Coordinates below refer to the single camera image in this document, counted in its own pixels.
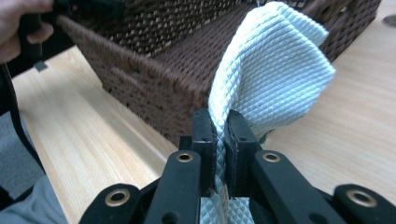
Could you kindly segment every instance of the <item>wicker basket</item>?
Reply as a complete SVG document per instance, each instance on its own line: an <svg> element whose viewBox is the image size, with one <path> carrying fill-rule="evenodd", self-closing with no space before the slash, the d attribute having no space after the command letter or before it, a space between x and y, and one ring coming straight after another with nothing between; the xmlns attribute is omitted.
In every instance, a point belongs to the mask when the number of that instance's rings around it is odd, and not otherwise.
<svg viewBox="0 0 396 224"><path fill-rule="evenodd" d="M375 18L380 0L287 1L322 23L333 61ZM103 88L175 145L207 97L223 52L256 2L126 0L122 21L60 16Z"/></svg>

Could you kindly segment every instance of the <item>gray sleeve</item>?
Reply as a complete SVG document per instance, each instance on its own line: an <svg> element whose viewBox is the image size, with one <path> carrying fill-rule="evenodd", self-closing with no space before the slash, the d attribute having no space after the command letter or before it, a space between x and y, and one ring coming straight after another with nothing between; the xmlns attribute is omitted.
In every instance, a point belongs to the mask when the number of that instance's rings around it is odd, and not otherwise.
<svg viewBox="0 0 396 224"><path fill-rule="evenodd" d="M40 177L29 197L0 212L0 224L63 224L67 223L46 175Z"/></svg>

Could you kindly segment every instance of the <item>wooden table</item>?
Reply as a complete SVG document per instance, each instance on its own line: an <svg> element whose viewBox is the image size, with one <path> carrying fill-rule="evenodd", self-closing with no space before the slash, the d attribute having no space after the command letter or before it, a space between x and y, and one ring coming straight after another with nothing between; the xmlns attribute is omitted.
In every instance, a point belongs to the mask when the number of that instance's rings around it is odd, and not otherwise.
<svg viewBox="0 0 396 224"><path fill-rule="evenodd" d="M264 147L286 154L317 188L343 183L396 203L396 13L384 0L377 19L340 56L338 72L310 113L276 130ZM142 188L156 179L175 146L101 89L78 49L30 70L14 85L35 148L70 223L116 183Z"/></svg>

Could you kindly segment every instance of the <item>brass ring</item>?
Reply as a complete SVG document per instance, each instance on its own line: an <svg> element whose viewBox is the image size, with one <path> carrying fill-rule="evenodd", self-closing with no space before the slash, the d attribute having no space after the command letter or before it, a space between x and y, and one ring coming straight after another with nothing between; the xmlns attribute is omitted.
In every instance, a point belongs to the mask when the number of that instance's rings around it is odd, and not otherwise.
<svg viewBox="0 0 396 224"><path fill-rule="evenodd" d="M119 199L114 199L114 196L120 195ZM110 207L118 207L128 202L131 194L128 189L114 189L106 196L106 205Z"/></svg>
<svg viewBox="0 0 396 224"><path fill-rule="evenodd" d="M193 156L190 153L181 153L177 155L177 160L181 162L192 161Z"/></svg>
<svg viewBox="0 0 396 224"><path fill-rule="evenodd" d="M359 204L364 207L376 207L377 202L376 199L373 198L370 194L358 190L358 189L350 189L346 192L346 196L350 199L350 201Z"/></svg>
<svg viewBox="0 0 396 224"><path fill-rule="evenodd" d="M267 152L262 155L262 158L269 162L279 162L280 157L272 152Z"/></svg>

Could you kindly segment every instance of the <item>human hand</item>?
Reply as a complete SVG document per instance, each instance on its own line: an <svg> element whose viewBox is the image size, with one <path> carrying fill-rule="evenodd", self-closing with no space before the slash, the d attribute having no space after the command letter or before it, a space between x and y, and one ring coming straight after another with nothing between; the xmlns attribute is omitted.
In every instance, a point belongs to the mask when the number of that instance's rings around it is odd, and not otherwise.
<svg viewBox="0 0 396 224"><path fill-rule="evenodd" d="M0 0L0 63L7 63L21 53L20 38L31 44L46 41L53 27L42 22L40 30L28 36L18 36L21 16L27 13L52 11L53 0Z"/></svg>

